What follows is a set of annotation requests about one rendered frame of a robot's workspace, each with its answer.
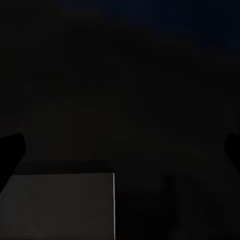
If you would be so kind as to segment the notebook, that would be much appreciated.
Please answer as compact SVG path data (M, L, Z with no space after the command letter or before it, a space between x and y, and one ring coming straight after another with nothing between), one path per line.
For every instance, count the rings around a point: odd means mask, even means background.
M115 173L12 175L0 240L116 240Z

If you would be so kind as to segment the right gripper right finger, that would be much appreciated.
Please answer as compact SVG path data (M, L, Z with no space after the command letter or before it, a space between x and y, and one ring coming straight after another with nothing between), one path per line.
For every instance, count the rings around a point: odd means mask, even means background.
M240 173L240 135L228 133L224 151Z

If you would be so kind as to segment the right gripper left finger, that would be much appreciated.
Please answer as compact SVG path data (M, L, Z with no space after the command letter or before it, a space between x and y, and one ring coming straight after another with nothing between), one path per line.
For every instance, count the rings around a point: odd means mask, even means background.
M0 138L0 193L26 153L22 133Z

